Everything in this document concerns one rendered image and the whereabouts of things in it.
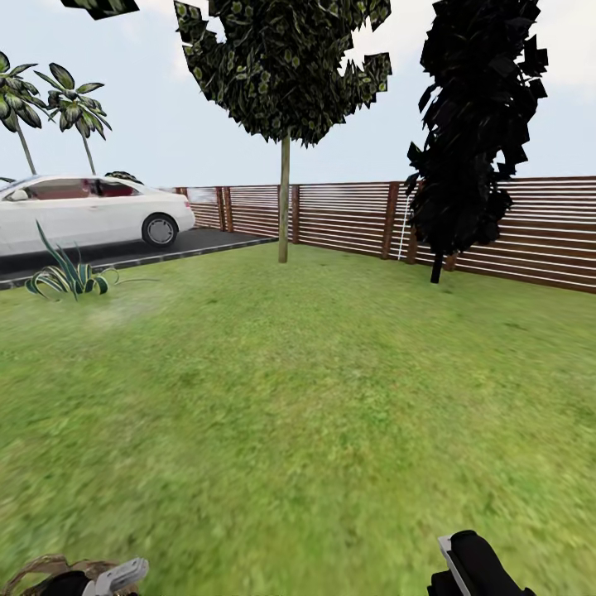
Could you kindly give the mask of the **wicker basket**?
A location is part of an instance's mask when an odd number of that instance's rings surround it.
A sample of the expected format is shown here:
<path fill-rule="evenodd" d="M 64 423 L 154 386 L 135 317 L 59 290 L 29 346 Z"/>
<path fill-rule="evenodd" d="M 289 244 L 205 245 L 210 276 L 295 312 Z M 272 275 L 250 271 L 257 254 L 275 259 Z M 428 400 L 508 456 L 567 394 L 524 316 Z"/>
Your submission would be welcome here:
<path fill-rule="evenodd" d="M 42 582 L 39 584 L 32 585 L 32 587 L 27 588 L 20 596 L 38 596 L 43 590 L 46 589 L 47 585 L 49 585 L 52 579 L 57 577 L 57 575 L 65 574 L 65 572 L 81 570 L 85 575 L 89 574 L 93 576 L 95 574 L 98 575 L 103 572 L 108 572 L 111 569 L 115 569 L 115 567 L 119 567 L 120 564 L 121 563 L 115 559 L 85 559 L 71 564 L 69 561 L 65 560 L 64 554 L 57 554 L 56 557 L 51 557 L 49 560 L 29 560 L 29 562 L 26 562 L 17 571 L 17 574 L 10 579 L 10 583 L 4 582 L 2 590 L 0 591 L 0 596 L 8 596 L 14 590 L 14 587 L 21 582 L 21 580 L 24 578 L 24 575 L 28 573 L 51 573 L 51 576 L 47 577 L 46 580 L 42 580 Z M 127 596 L 131 594 L 135 594 L 136 596 L 140 595 L 140 589 L 138 588 L 137 582 L 127 585 L 127 587 L 124 588 L 124 591 L 126 591 L 124 594 Z"/>

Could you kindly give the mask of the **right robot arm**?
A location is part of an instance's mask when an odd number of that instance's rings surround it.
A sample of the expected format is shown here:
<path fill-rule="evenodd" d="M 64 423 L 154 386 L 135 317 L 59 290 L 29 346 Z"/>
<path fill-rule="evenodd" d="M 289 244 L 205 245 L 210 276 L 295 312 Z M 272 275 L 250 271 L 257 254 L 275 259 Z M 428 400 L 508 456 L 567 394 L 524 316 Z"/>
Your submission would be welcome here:
<path fill-rule="evenodd" d="M 429 596 L 536 596 L 520 590 L 490 544 L 476 531 L 438 538 L 448 571 L 431 575 Z"/>

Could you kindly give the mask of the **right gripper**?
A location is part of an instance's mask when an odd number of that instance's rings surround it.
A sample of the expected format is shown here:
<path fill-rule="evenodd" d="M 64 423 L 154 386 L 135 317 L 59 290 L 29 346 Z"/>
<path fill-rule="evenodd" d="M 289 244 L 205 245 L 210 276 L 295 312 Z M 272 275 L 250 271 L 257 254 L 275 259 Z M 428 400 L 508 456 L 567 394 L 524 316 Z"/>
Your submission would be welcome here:
<path fill-rule="evenodd" d="M 463 596 L 452 575 L 451 569 L 431 575 L 431 585 L 427 587 L 429 596 Z"/>

